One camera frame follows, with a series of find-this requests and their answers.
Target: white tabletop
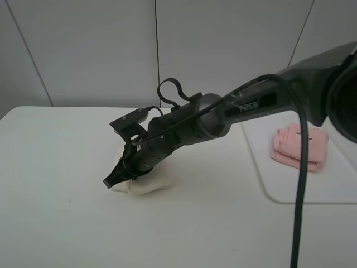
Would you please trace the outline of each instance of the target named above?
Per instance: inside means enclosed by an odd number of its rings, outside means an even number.
[[[0,120],[1,268],[289,267],[294,206],[264,195],[240,125],[168,157],[169,190],[108,190],[124,145],[109,122],[131,110],[20,107]],[[299,267],[357,267],[356,223],[355,205],[305,205]]]

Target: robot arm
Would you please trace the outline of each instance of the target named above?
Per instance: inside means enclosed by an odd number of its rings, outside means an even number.
[[[123,157],[103,181],[113,185],[138,178],[152,170],[163,159],[184,145],[225,136],[231,124],[287,110],[296,110],[286,85],[300,99],[307,119],[321,126],[326,116],[346,138],[357,143],[357,42],[346,44],[297,63],[276,75],[263,75],[224,97],[198,93],[183,94],[176,79],[173,82],[181,98],[189,101],[180,107],[175,102],[171,113],[155,117],[146,131],[144,121],[152,107],[137,109],[110,125],[126,142]]]

